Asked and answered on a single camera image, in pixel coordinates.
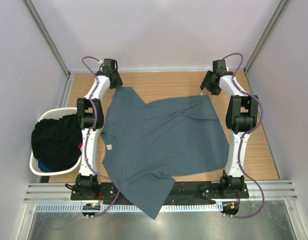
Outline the grey-blue t shirt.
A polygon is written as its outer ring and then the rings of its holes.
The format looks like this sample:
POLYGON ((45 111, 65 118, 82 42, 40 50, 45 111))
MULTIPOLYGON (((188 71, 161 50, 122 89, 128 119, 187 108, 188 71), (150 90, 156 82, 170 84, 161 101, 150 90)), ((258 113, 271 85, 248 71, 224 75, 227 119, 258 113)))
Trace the grey-blue t shirt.
POLYGON ((101 137, 103 165, 121 193, 155 219, 175 177, 223 169, 229 144, 206 95, 145 103, 131 87, 119 87, 101 137))

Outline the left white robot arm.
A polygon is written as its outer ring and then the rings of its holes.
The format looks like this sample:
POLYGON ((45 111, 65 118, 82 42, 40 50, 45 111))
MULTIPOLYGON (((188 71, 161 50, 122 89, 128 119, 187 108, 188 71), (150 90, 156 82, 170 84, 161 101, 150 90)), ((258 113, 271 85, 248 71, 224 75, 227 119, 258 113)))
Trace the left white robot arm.
POLYGON ((73 195, 94 200, 100 194, 97 171, 97 145, 100 130, 104 125, 104 113, 101 100, 107 90, 123 85, 118 73, 118 63, 114 59, 100 60, 94 56, 85 56, 82 63, 94 76, 94 82, 88 93, 77 99, 78 125, 82 131, 82 160, 75 180, 73 195))

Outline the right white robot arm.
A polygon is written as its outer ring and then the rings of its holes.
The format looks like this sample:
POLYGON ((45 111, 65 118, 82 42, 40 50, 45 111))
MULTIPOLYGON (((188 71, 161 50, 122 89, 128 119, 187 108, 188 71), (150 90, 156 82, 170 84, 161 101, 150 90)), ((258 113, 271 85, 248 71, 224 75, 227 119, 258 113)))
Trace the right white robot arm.
POLYGON ((230 133, 228 159, 219 183, 212 183, 206 189, 208 198, 235 198, 246 191, 244 183, 244 157, 250 131, 257 125, 258 102, 256 96, 247 93, 238 83, 234 73, 229 71, 225 60, 212 63, 200 86, 212 95, 224 91, 229 97, 225 124, 230 133))

